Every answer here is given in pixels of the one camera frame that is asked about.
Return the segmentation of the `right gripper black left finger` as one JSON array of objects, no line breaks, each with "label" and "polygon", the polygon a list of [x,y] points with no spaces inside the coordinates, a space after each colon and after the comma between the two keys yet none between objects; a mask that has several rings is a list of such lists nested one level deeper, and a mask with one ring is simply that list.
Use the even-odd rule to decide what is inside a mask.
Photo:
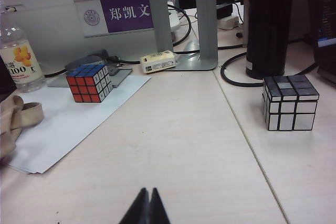
[{"label": "right gripper black left finger", "polygon": [[149,223],[149,193],[142,188],[119,224]]}]

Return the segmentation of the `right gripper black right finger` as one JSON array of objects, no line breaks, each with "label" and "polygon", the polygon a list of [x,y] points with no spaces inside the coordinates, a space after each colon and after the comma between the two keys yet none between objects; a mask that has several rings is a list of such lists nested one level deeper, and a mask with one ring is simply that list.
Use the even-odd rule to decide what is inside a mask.
[{"label": "right gripper black right finger", "polygon": [[153,188],[152,196],[150,201],[150,212],[149,212],[149,223],[150,224],[170,224],[170,220],[165,211],[164,205],[162,203],[159,191],[157,188]]}]

